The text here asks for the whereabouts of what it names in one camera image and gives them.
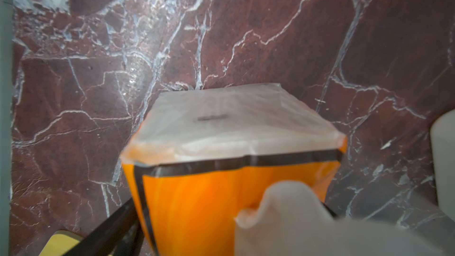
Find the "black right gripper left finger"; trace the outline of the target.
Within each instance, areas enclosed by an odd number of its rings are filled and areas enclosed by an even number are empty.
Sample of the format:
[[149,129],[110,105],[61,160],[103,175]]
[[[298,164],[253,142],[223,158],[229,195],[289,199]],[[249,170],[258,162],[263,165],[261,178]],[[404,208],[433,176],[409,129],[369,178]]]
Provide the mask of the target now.
[[144,233],[133,199],[129,199],[66,256],[138,256]]

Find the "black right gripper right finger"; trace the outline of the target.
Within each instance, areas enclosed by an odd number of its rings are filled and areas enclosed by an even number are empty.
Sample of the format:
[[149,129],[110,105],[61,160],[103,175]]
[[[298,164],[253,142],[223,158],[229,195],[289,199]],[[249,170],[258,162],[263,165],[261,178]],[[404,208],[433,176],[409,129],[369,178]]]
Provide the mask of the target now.
[[339,216],[332,209],[330,209],[325,203],[322,203],[322,205],[334,219],[339,218]]

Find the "orange tissue pack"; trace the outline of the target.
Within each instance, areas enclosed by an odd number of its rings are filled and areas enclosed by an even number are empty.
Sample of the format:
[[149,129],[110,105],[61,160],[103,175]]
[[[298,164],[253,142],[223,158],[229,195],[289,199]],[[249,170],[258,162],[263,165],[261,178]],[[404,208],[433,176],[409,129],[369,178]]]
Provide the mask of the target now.
[[158,256],[439,256],[324,202],[347,138],[279,84],[163,92],[121,153]]

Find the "white plastic tissue box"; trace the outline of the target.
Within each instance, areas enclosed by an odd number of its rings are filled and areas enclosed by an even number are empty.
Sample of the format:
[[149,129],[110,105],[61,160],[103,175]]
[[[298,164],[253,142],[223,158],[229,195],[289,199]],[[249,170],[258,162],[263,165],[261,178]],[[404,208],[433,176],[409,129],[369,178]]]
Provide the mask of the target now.
[[439,117],[430,129],[439,208],[455,218],[455,111]]

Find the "yellow wooden box lid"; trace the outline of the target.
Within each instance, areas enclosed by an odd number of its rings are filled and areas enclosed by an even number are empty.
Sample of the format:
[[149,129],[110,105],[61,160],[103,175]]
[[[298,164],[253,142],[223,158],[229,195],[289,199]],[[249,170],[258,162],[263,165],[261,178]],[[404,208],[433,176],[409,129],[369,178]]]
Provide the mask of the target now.
[[39,256],[62,256],[83,239],[83,237],[69,231],[57,231],[49,238]]

